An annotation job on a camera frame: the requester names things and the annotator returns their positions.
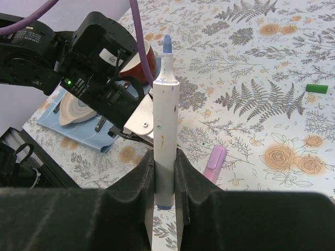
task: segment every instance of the green object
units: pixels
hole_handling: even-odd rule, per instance
[[[306,91],[309,93],[327,93],[328,85],[311,85],[307,84]]]

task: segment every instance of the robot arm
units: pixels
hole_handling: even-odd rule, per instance
[[[20,20],[0,14],[0,27]],[[118,77],[137,53],[135,39],[118,22],[92,12],[77,31],[54,32],[36,21],[19,32],[0,36],[0,51],[0,83],[35,87],[46,95],[51,95],[60,84],[114,125],[111,136],[117,134],[152,145],[152,137],[145,140],[132,133],[138,127],[134,119],[131,121],[135,125],[128,122],[131,129],[123,133],[125,124],[143,101],[144,91],[135,78]],[[116,82],[120,80],[131,82],[138,98]],[[150,103],[152,99],[147,95],[144,106]],[[152,110],[140,113],[147,113],[151,120],[148,124],[152,124]]]

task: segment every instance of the ink stain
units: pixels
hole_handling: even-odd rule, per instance
[[[164,135],[162,135],[162,146],[161,146],[161,149],[163,148],[163,145],[164,145]]]

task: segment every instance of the tablecloth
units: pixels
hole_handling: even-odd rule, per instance
[[[154,51],[170,34],[181,83],[178,144],[200,172],[228,148],[217,185],[315,191],[335,202],[335,1],[139,1]],[[120,23],[134,36],[131,11]],[[326,94],[307,84],[328,85]],[[106,188],[148,147],[119,139],[107,154],[36,125],[24,129],[83,188]],[[175,211],[154,211],[153,250],[176,250]]]

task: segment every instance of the mug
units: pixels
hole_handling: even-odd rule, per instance
[[[153,49],[147,40],[144,40],[144,46],[146,48],[146,55],[149,63],[149,68],[153,77],[156,73],[156,59]],[[131,61],[120,71],[120,77],[132,76],[139,80],[142,84],[147,84],[148,80],[143,72],[140,55],[137,53]]]

